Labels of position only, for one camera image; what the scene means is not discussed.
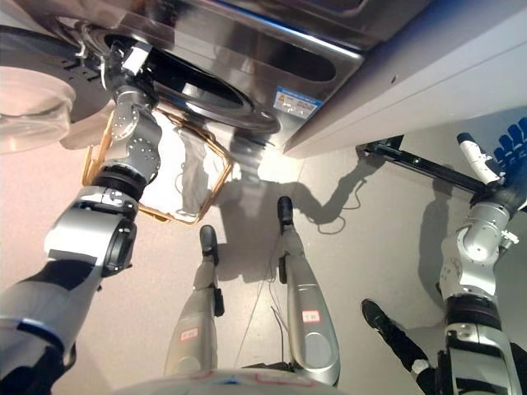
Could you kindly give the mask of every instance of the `black shoe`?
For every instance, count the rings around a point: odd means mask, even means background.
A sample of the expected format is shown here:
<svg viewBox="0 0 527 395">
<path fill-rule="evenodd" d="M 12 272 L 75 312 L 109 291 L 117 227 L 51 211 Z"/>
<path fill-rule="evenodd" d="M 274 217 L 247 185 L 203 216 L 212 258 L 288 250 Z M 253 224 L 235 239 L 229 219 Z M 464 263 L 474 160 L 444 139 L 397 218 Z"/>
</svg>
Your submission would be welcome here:
<svg viewBox="0 0 527 395">
<path fill-rule="evenodd" d="M 285 225 L 293 225 L 293 202 L 288 196 L 278 199 L 278 220 L 280 221 L 280 231 L 283 232 Z"/>
<path fill-rule="evenodd" d="M 212 255 L 214 258 L 214 266 L 220 262 L 217 254 L 217 238 L 216 231 L 210 225 L 204 225 L 199 230 L 199 242 L 201 243 L 201 254 L 204 257 Z"/>
<path fill-rule="evenodd" d="M 385 340 L 390 328 L 394 325 L 379 305 L 370 299 L 364 299 L 361 303 L 361 311 L 364 319 Z"/>
</svg>

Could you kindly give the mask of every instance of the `white label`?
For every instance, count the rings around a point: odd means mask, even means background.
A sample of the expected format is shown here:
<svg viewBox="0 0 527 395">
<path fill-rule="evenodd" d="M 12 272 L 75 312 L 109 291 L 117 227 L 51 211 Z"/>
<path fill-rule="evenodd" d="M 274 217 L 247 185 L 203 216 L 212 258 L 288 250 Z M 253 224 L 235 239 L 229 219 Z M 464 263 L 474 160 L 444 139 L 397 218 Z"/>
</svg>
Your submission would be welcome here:
<svg viewBox="0 0 527 395">
<path fill-rule="evenodd" d="M 319 310 L 302 311 L 302 321 L 304 321 L 305 323 L 319 323 L 320 322 Z"/>
<path fill-rule="evenodd" d="M 198 333 L 199 333 L 198 328 L 187 329 L 186 331 L 183 331 L 180 334 L 180 342 L 186 342 L 190 339 L 194 339 L 195 337 L 198 336 Z"/>
<path fill-rule="evenodd" d="M 278 87 L 273 107 L 284 113 L 289 113 L 302 119 L 308 119 L 321 105 L 322 102 L 319 100 Z"/>
</svg>

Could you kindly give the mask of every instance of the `appliance label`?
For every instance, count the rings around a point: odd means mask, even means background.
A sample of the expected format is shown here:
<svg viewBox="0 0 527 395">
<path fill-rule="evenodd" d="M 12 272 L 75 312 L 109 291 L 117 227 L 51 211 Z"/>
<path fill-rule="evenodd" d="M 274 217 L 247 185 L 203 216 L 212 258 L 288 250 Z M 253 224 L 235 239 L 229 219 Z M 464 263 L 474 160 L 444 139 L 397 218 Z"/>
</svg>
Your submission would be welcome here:
<svg viewBox="0 0 527 395">
<path fill-rule="evenodd" d="M 321 105 L 322 102 L 320 100 L 289 91 L 279 86 L 277 88 L 277 95 L 274 98 L 273 107 L 284 113 L 289 113 L 302 119 L 308 119 Z"/>
</svg>

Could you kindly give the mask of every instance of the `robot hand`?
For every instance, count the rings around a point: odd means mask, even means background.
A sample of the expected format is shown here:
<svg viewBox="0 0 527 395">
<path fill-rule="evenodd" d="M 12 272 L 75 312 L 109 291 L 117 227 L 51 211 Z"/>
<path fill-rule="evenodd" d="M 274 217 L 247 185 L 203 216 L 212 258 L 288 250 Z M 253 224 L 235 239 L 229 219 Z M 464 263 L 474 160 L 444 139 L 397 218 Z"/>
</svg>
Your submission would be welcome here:
<svg viewBox="0 0 527 395">
<path fill-rule="evenodd" d="M 468 133 L 458 136 L 461 151 L 476 175 L 488 186 L 474 195 L 472 204 L 491 201 L 502 204 L 513 217 L 527 207 L 527 118 L 508 128 L 494 151 L 496 160 L 481 149 Z"/>
</svg>

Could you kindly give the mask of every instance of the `laundry basket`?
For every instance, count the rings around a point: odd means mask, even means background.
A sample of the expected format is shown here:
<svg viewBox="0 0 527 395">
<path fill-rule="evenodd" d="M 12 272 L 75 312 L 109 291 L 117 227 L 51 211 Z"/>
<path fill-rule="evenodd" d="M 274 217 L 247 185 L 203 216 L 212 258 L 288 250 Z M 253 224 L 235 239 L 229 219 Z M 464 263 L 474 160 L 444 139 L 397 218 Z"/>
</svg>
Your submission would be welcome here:
<svg viewBox="0 0 527 395">
<path fill-rule="evenodd" d="M 214 203 L 232 170 L 232 159 L 210 132 L 170 112 L 164 103 L 153 111 L 163 134 L 161 167 L 139 200 L 139 210 L 161 221 L 193 225 Z M 111 143 L 111 119 L 96 150 L 88 148 L 82 184 L 90 185 Z"/>
</svg>

